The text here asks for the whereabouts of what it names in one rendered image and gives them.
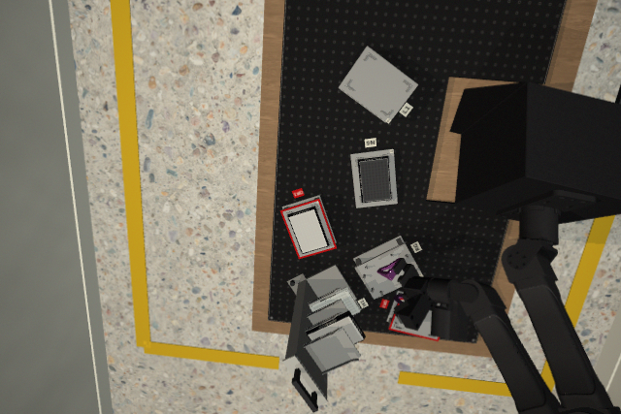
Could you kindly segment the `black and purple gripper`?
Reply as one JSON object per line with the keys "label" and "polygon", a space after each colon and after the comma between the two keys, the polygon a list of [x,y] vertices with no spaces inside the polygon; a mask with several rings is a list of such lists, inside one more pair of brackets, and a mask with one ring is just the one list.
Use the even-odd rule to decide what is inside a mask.
{"label": "black and purple gripper", "polygon": [[[390,269],[390,270],[389,271],[385,271],[385,270],[388,270],[388,269]],[[406,283],[408,282],[408,280],[410,278],[426,279],[426,280],[428,280],[427,283],[426,283],[426,296],[427,296],[428,300],[431,303],[433,303],[432,300],[429,297],[428,287],[429,287],[430,281],[434,277],[423,277],[423,276],[420,276],[419,273],[417,272],[416,268],[414,267],[414,265],[407,264],[407,262],[405,261],[404,258],[398,258],[397,260],[395,260],[391,264],[378,269],[377,273],[379,273],[382,276],[388,278],[389,280],[393,280],[395,275],[399,274],[401,272],[401,270],[404,271],[404,274],[399,276],[399,278],[397,279],[397,282],[400,282],[403,288],[404,288],[404,286],[406,285]],[[409,296],[407,295],[406,291],[403,294],[395,295],[395,297],[393,298],[393,300],[395,300],[398,304],[403,303],[400,299],[404,299],[404,301],[409,299]]]}

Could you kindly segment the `white microplate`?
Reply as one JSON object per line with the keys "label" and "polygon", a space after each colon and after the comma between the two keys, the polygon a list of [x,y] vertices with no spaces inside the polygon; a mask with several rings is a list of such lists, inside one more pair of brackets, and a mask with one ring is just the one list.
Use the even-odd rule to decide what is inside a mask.
{"label": "white microplate", "polygon": [[351,294],[350,290],[348,289],[347,286],[343,287],[342,289],[336,291],[334,294],[327,296],[315,303],[312,303],[309,305],[310,310],[312,312],[316,311],[317,309],[326,306],[330,303],[335,302],[336,300],[341,299],[345,305],[345,307],[347,308],[347,310],[349,310],[351,312],[352,315],[357,314],[360,312],[361,307],[358,304],[358,302],[355,300],[355,298],[353,297],[353,295]]}

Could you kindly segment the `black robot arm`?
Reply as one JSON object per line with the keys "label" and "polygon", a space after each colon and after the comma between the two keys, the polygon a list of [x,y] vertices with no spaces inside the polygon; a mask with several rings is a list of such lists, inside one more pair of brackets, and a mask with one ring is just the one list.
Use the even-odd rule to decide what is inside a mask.
{"label": "black robot arm", "polygon": [[594,196],[552,190],[496,213],[519,221],[519,239],[503,252],[502,265],[529,314],[561,403],[539,374],[493,287],[471,279],[458,283],[433,278],[428,287],[431,303],[426,296],[428,280],[410,278],[404,286],[409,299],[395,306],[393,312],[406,328],[418,331],[431,310],[431,335],[461,342],[468,340],[471,318],[518,414],[621,414],[590,363],[550,265],[558,255],[552,246],[559,244],[561,213],[595,203]]}

